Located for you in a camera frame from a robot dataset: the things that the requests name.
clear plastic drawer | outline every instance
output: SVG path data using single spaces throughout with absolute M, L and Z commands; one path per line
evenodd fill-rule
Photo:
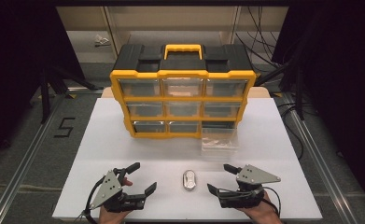
M 170 133 L 197 133 L 198 121 L 169 121 Z
M 201 96 L 203 80 L 190 77 L 169 77 L 162 80 L 166 96 Z
M 240 103 L 235 102 L 205 102 L 204 116 L 212 118 L 235 118 L 240 109 Z
M 205 95 L 219 97 L 241 97 L 246 89 L 246 79 L 207 79 Z
M 167 102 L 165 107 L 168 116 L 199 117 L 201 102 Z
M 127 102 L 130 116 L 134 117 L 161 117 L 162 102 Z
M 119 79 L 124 96 L 160 96 L 158 79 Z
M 164 121 L 133 121 L 136 133 L 164 133 Z

cable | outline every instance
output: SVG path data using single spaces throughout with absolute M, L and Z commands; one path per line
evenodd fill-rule
M 276 213 L 278 215 L 278 217 L 281 216 L 281 199 L 280 199 L 280 196 L 278 195 L 278 193 L 272 189 L 272 188 L 269 188 L 269 187 L 263 187 L 264 189 L 269 189 L 271 190 L 272 192 L 274 192 L 274 194 L 277 196 L 277 199 L 278 199 L 278 210 L 276 210 Z
M 227 191 L 227 192 L 231 192 L 231 193 L 235 193 L 235 194 L 240 194 L 238 196 L 228 196 L 228 197 L 220 197 L 219 193 L 221 190 Z M 232 198 L 245 198 L 245 197 L 249 197 L 252 195 L 251 191 L 247 191 L 247 192 L 241 192 L 241 191 L 234 191 L 234 190 L 229 190 L 229 189 L 218 189 L 217 190 L 217 197 L 219 199 L 232 199 Z
M 270 32 L 270 35 L 272 35 L 273 39 L 275 40 L 275 43 L 278 41 L 277 38 L 273 35 L 273 32 Z
M 83 213 L 81 213 L 77 218 L 75 218 L 74 222 L 77 222 L 78 219 L 79 219 L 79 221 L 81 221 L 82 218 L 83 218 Z
M 251 16 L 251 18 L 252 18 L 252 21 L 254 22 L 255 27 L 257 28 L 257 33 L 259 33 L 259 34 L 260 34 L 260 38 L 261 38 L 262 42 L 266 43 L 266 40 L 264 39 L 263 34 L 261 33 L 261 27 L 260 27 L 260 24 L 261 24 L 261 13 L 262 13 L 262 7 L 259 7 L 259 8 L 258 8 L 258 13 L 259 13 L 259 23 L 256 23 L 256 20 L 255 20 L 255 18 L 254 18 L 254 16 L 253 16 L 253 14 L 252 14 L 252 12 L 251 12 L 250 7 L 247 7 L 247 8 L 248 8 L 249 14 L 250 14 L 250 16 Z M 265 45 L 264 45 L 264 44 L 263 44 L 263 48 L 264 48 L 264 51 L 266 52 L 267 57 L 271 60 L 271 57 L 269 56 L 269 53 L 267 52 L 267 49 L 266 49 L 266 47 L 265 47 Z
M 91 198 L 92 198 L 92 194 L 94 194 L 95 190 L 98 188 L 98 186 L 100 186 L 103 182 L 104 182 L 105 177 L 103 176 L 100 180 L 97 181 L 97 183 L 95 183 L 94 187 L 92 188 L 89 198 L 87 199 L 86 202 L 86 207 L 85 209 L 82 211 L 82 213 L 80 214 L 80 216 L 85 216 L 86 219 L 91 223 L 91 224 L 97 224 L 97 222 L 94 220 L 94 218 L 91 217 L 91 210 L 90 210 L 90 202 L 91 202 Z
M 284 56 L 282 57 L 282 64 L 285 63 L 285 57 L 287 56 L 288 52 L 299 42 L 301 41 L 300 38 L 298 38 L 297 40 L 295 40 L 295 42 L 293 42 L 288 48 L 287 50 L 285 50 Z
M 281 81 L 281 80 L 282 80 L 282 78 L 280 78 L 280 79 L 277 79 L 277 80 L 267 81 L 267 82 L 266 82 L 266 84 L 269 84 L 269 83 L 274 83 L 274 82 L 277 82 L 277 81 Z
M 264 199 L 264 198 L 262 198 L 261 199 L 261 201 L 262 202 L 264 202 L 264 203 L 267 203 L 267 204 L 269 204 L 273 209 L 274 209 L 274 211 L 275 211 L 275 213 L 277 214 L 277 216 L 278 217 L 280 217 L 280 213 L 279 213 L 279 211 L 278 211 L 278 208 L 273 204 L 273 203 L 271 203 L 271 202 L 269 202 L 269 201 L 267 201 L 266 199 Z
M 292 135 L 299 141 L 299 144 L 301 145 L 301 154 L 298 156 L 298 160 L 300 160 L 302 157 L 303 157 L 303 153 L 304 153 L 304 145 L 303 145 L 303 142 L 302 142 L 302 140 L 301 140 L 301 138 L 297 135 L 297 134 L 295 134 L 293 131 L 292 131 L 292 129 L 287 125 L 287 123 L 286 123 L 286 117 L 287 117 L 287 114 L 289 113 L 289 112 L 291 112 L 292 110 L 294 110 L 295 109 L 295 107 L 296 107 L 296 104 L 295 103 L 292 103 L 292 104 L 284 104 L 284 105 L 292 105 L 291 107 L 289 107 L 286 111 L 284 111 L 282 114 L 281 114 L 281 119 L 282 119 L 282 121 L 283 121 L 283 123 L 284 123 L 284 125 L 285 125 L 285 127 L 287 127 L 287 129 L 290 131 L 290 133 L 292 133 Z
M 271 44 L 268 44 L 268 43 L 264 43 L 264 42 L 259 41 L 258 39 L 255 39 L 255 37 L 254 37 L 254 36 L 252 36 L 249 32 L 246 32 L 246 33 L 249 35 L 249 37 L 251 37 L 251 38 L 252 38 L 252 39 L 254 39 L 255 41 L 257 41 L 257 42 L 259 42 L 259 43 L 261 43 L 261 44 L 265 44 L 265 45 L 267 45 L 267 46 L 269 46 L 269 47 L 275 48 L 275 46 L 274 46 L 274 45 L 271 45 Z
M 258 36 L 258 30 L 255 33 L 254 41 L 252 41 L 252 46 L 251 46 L 252 49 L 255 47 L 255 42 L 257 41 L 257 38 L 256 38 L 257 36 Z
M 241 38 L 240 36 L 236 33 L 235 34 L 237 36 L 237 38 L 240 40 L 240 42 L 246 47 L 246 49 L 248 49 L 250 52 L 252 52 L 253 54 L 255 54 L 256 56 L 258 56 L 259 58 L 261 58 L 263 61 L 265 61 L 266 63 L 268 63 L 269 65 L 273 66 L 274 68 L 278 68 L 275 64 L 267 61 L 266 59 L 264 59 L 263 57 L 261 57 L 257 52 L 255 52 L 253 49 L 251 49 Z
M 241 10 L 241 8 L 238 7 L 237 8 L 237 11 L 235 13 L 234 22 L 233 22 L 233 26 L 232 26 L 232 34 L 236 33 L 236 31 L 235 31 L 235 29 L 237 27 L 236 26 L 236 23 L 237 23 L 237 20 L 238 20 L 238 15 L 240 15 L 240 10 Z

gray floor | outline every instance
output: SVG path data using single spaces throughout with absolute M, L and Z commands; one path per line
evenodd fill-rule
M 179 36 L 177 40 L 193 41 L 191 35 L 195 36 L 195 34 L 186 34 L 184 36 Z M 219 44 L 212 35 L 213 34 L 202 35 L 198 42 L 200 42 L 200 44 Z M 161 40 L 140 35 L 138 37 L 132 36 L 130 42 L 161 44 L 163 42 L 167 43 L 170 41 L 170 38 L 172 38 L 171 35 L 168 35 Z M 112 63 L 82 63 L 81 67 L 89 82 L 98 86 L 110 86 L 108 75 L 112 70 Z M 268 65 L 260 64 L 258 65 L 258 68 L 264 70 L 271 69 Z M 278 91 L 277 84 L 279 78 L 280 77 L 277 77 L 270 81 L 265 87 L 270 92 Z M 73 81 L 66 81 L 66 83 L 70 87 L 78 86 L 78 84 Z M 19 126 L 14 130 L 10 138 L 11 147 L 0 149 L 0 195 L 17 170 L 25 152 L 30 147 L 31 142 L 39 129 L 42 111 L 41 101 L 38 98 L 38 95 L 39 92 L 31 101 L 32 107 L 26 109 L 25 115 L 20 120 Z M 73 97 L 68 96 L 63 98 L 62 104 L 54 114 L 49 130 L 46 132 L 46 137 L 35 154 L 35 159 L 33 160 L 26 177 L 23 179 L 21 187 L 12 201 L 3 223 L 62 223 L 60 220 L 51 217 L 52 211 L 60 197 L 63 184 L 73 164 L 81 138 L 90 119 L 95 100 L 99 97 L 101 97 L 100 93 L 78 93 L 73 95 Z M 281 105 L 285 102 L 285 97 L 274 97 L 274 101 L 278 105 Z M 310 102 L 309 97 L 306 97 L 305 101 Z M 330 134 L 321 118 L 316 115 L 315 109 L 310 105 L 307 105 L 304 107 L 304 111 L 305 122 L 309 131 L 314 137 L 336 182 L 349 201 L 358 223 L 365 223 L 365 193 L 350 172 L 344 159 L 336 154 L 337 147 L 332 142 Z M 75 118 L 65 122 L 65 125 L 73 127 L 73 130 L 69 137 L 57 138 L 55 135 L 67 133 L 66 130 L 59 130 L 59 125 L 64 118 Z M 297 132 L 297 127 L 290 115 L 286 117 L 286 124 L 294 133 Z M 300 155 L 302 149 L 299 141 L 291 132 L 288 133 L 297 155 Z M 313 159 L 306 150 L 304 151 L 300 163 L 316 198 L 323 219 L 311 222 L 288 221 L 288 223 L 343 223 L 334 202 L 314 165 Z

yellow carrying handle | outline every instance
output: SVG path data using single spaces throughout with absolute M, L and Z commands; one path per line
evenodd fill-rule
M 199 52 L 200 60 L 203 58 L 202 53 L 202 46 L 201 45 L 166 45 L 165 46 L 165 53 L 164 53 L 164 60 L 167 59 L 167 55 L 169 51 L 175 52 Z

black wire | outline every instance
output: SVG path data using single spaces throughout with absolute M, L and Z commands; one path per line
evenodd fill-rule
M 77 222 L 77 220 L 80 218 L 80 221 L 82 220 L 83 218 L 83 213 L 81 213 L 77 218 L 75 218 L 74 222 Z
M 291 106 L 290 108 L 288 108 L 286 111 L 284 111 L 282 114 L 281 114 L 281 118 L 282 118 L 282 121 L 284 123 L 284 125 L 287 127 L 287 129 L 290 131 L 290 133 L 292 133 L 293 136 L 295 136 L 295 138 L 299 141 L 300 145 L 301 145 L 301 155 L 298 156 L 298 160 L 300 160 L 302 157 L 303 157 L 303 153 L 304 153 L 304 145 L 303 145 L 303 142 L 301 140 L 301 138 L 295 134 L 292 129 L 287 125 L 286 123 L 286 117 L 287 117 L 287 114 L 289 112 L 291 112 L 292 110 L 295 109 L 295 105 L 294 106 Z
M 293 42 L 285 51 L 284 56 L 282 57 L 282 63 L 285 63 L 285 57 L 287 56 L 287 53 L 296 45 L 299 43 L 299 41 L 301 41 L 300 38 L 298 38 L 297 40 L 295 40 L 295 42 Z
M 273 209 L 274 209 L 274 211 L 275 211 L 275 213 L 277 214 L 277 216 L 278 217 L 280 217 L 280 215 L 279 215 L 279 211 L 278 211 L 278 208 L 273 204 L 273 203 L 271 203 L 271 202 L 269 202 L 269 201 L 267 201 L 266 199 L 264 199 L 264 198 L 262 198 L 261 199 L 261 201 L 262 202 L 264 202 L 264 203 L 267 203 L 267 204 L 269 204 Z
M 252 39 L 254 39 L 255 41 L 257 41 L 258 43 L 261 43 L 261 44 L 265 44 L 265 45 L 267 45 L 267 46 L 269 46 L 269 47 L 272 47 L 272 48 L 275 48 L 275 46 L 274 45 L 271 45 L 271 44 L 267 44 L 267 43 L 264 43 L 264 42 L 261 42 L 261 41 L 259 41 L 258 39 L 255 39 L 255 37 L 254 36 L 252 36 L 249 32 L 246 32 Z
M 255 66 L 254 64 L 252 64 L 252 66 L 255 68 L 255 70 L 258 70 L 258 71 L 263 72 L 263 73 L 269 73 L 269 72 L 271 72 L 271 71 L 267 71 L 267 70 L 260 69 L 257 66 Z
M 235 194 L 240 194 L 240 195 L 238 195 L 238 196 L 220 197 L 219 196 L 219 193 L 220 193 L 221 190 L 228 191 L 228 192 L 235 193 Z M 245 197 L 251 196 L 251 195 L 252 195 L 252 193 L 249 192 L 249 191 L 248 192 L 241 192 L 241 191 L 235 191 L 235 190 L 229 190 L 229 189 L 218 189 L 217 190 L 217 197 L 219 199 L 245 198 Z
M 237 23 L 237 18 L 238 18 L 238 15 L 240 14 L 240 10 L 241 8 L 237 8 L 237 12 L 235 13 L 235 17 L 234 17 L 234 23 L 233 23 L 233 26 L 232 26 L 232 34 L 236 33 L 235 29 L 236 29 L 236 23 Z
M 276 43 L 278 41 L 277 38 L 275 38 L 275 36 L 273 35 L 273 32 L 270 32 L 270 34 L 272 35 L 272 37 L 274 38 L 275 43 Z
M 248 49 L 250 52 L 254 53 L 256 56 L 258 56 L 259 58 L 261 58 L 263 61 L 265 61 L 266 63 L 268 63 L 269 65 L 273 66 L 274 68 L 278 68 L 275 64 L 267 61 L 266 59 L 264 59 L 263 57 L 261 57 L 257 52 L 255 52 L 253 49 L 251 49 L 241 38 L 240 36 L 236 33 L 235 34 L 237 36 L 237 38 L 240 40 L 240 42 L 246 47 L 246 49 Z
M 274 192 L 274 194 L 277 196 L 277 199 L 278 199 L 278 210 L 276 210 L 277 211 L 277 215 L 278 215 L 278 217 L 280 217 L 281 216 L 281 199 L 280 199 L 280 196 L 278 195 L 278 193 L 274 190 L 274 189 L 272 189 L 272 188 L 269 188 L 269 187 L 263 187 L 264 189 L 269 189 L 269 190 L 271 190 L 272 192 Z
M 258 30 L 257 32 L 255 33 L 255 37 L 254 37 L 254 41 L 252 41 L 252 46 L 251 46 L 251 49 L 253 50 L 254 47 L 255 47 L 255 42 L 257 41 L 257 36 L 258 36 Z
M 85 216 L 86 219 L 92 223 L 92 224 L 96 224 L 97 222 L 91 217 L 91 210 L 90 210 L 90 202 L 91 202 L 91 198 L 92 198 L 92 194 L 94 194 L 95 190 L 98 188 L 98 186 L 100 186 L 103 182 L 104 182 L 105 177 L 103 176 L 100 180 L 97 181 L 97 183 L 95 183 L 94 187 L 92 188 L 89 198 L 87 199 L 86 202 L 86 207 L 82 212 L 82 216 Z
M 263 11 L 263 7 L 258 7 L 258 17 L 259 17 L 259 21 L 258 21 L 258 23 L 256 23 L 256 20 L 255 20 L 255 18 L 254 18 L 254 16 L 253 16 L 253 14 L 252 14 L 252 12 L 251 12 L 251 9 L 248 7 L 248 11 L 249 11 L 249 14 L 250 14 L 250 16 L 251 16 L 251 18 L 252 18 L 252 21 L 254 22 L 254 24 L 255 24 L 255 27 L 257 28 L 257 32 L 259 32 L 259 34 L 260 34 L 260 38 L 261 38 L 261 41 L 263 42 L 263 49 L 264 49 L 264 51 L 266 52 L 266 55 L 267 55 L 267 57 L 271 60 L 272 58 L 269 56 L 269 53 L 267 52 L 267 49 L 270 51 L 270 53 L 273 55 L 273 53 L 272 53 L 272 51 L 270 50 L 270 48 L 269 48 L 269 46 L 267 46 L 267 49 L 266 49 L 266 47 L 265 47 L 265 44 L 267 45 L 267 42 L 266 42 L 266 40 L 265 40 L 265 38 L 263 37 L 263 34 L 262 34 L 262 32 L 261 32 L 261 13 L 262 13 L 262 11 Z
M 278 105 L 277 107 L 281 107 L 281 106 L 284 106 L 284 105 L 295 105 L 296 103 L 289 103 L 289 104 L 283 104 L 283 105 Z
M 254 16 L 253 16 L 253 14 L 252 14 L 252 12 L 251 12 L 251 9 L 248 7 L 248 11 L 249 11 L 249 15 L 251 16 L 251 18 L 252 18 L 252 21 L 254 22 L 254 24 L 255 24 L 255 27 L 257 28 L 257 33 L 259 33 L 260 34 L 260 36 L 261 36 L 261 40 L 263 41 L 264 40 L 264 38 L 263 38 L 263 35 L 262 35 L 262 33 L 261 33 L 261 29 L 259 28 L 259 26 L 257 25 L 257 23 L 256 23 L 256 20 L 255 20 L 255 18 L 254 18 Z M 264 45 L 263 45 L 263 48 L 264 48 L 264 51 L 266 52 L 266 55 L 267 55 L 267 57 L 271 60 L 271 58 L 270 58 L 270 56 L 269 56 L 269 53 L 267 52 L 267 50 L 266 50 L 266 48 L 264 47 Z
M 259 22 L 258 22 L 258 25 L 259 25 L 259 29 L 260 29 L 260 36 L 261 36 L 261 41 L 263 41 L 263 43 L 266 44 L 267 46 L 267 49 L 269 50 L 270 54 L 272 55 L 273 57 L 273 53 L 272 53 L 272 50 L 269 48 L 269 45 L 267 44 L 267 41 L 266 39 L 264 38 L 264 36 L 262 35 L 262 32 L 261 32 L 261 14 L 263 13 L 263 7 L 259 7 Z

